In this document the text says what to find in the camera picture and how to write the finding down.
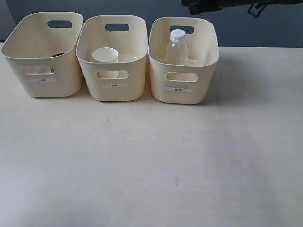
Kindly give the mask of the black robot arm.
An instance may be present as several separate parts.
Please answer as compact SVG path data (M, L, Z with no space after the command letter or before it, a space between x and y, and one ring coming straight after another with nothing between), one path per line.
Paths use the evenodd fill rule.
M220 11L224 8L250 5L248 14L258 18L263 10L273 3L271 0L181 0L184 7L188 7L190 15L204 12Z

